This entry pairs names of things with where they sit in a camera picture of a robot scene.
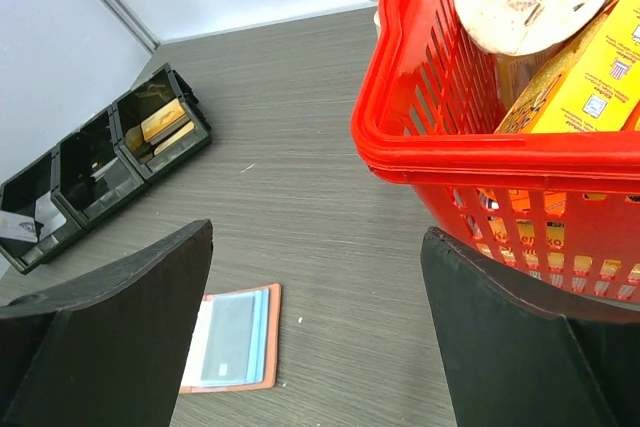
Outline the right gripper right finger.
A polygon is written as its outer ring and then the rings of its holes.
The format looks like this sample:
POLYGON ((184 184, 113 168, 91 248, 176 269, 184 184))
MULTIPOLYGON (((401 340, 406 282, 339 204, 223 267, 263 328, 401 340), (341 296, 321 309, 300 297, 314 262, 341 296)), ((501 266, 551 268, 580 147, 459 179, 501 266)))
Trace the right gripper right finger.
POLYGON ((562 291, 439 228, 421 266, 458 425, 638 425, 638 311, 562 291))

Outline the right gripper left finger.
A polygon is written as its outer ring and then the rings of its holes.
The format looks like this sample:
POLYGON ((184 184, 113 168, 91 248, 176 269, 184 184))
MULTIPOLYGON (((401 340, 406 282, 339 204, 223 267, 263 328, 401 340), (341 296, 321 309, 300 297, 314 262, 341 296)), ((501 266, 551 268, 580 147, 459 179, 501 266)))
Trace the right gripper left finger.
POLYGON ((213 254, 196 220, 1 309, 5 426, 166 426, 213 254))

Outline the pink card holder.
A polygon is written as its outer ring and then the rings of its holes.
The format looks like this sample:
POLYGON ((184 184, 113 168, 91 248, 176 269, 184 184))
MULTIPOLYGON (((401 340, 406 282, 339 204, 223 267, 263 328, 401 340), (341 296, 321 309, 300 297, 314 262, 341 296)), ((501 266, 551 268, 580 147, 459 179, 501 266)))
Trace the pink card holder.
POLYGON ((274 387, 281 296, 278 283, 204 296, 179 392, 274 387))

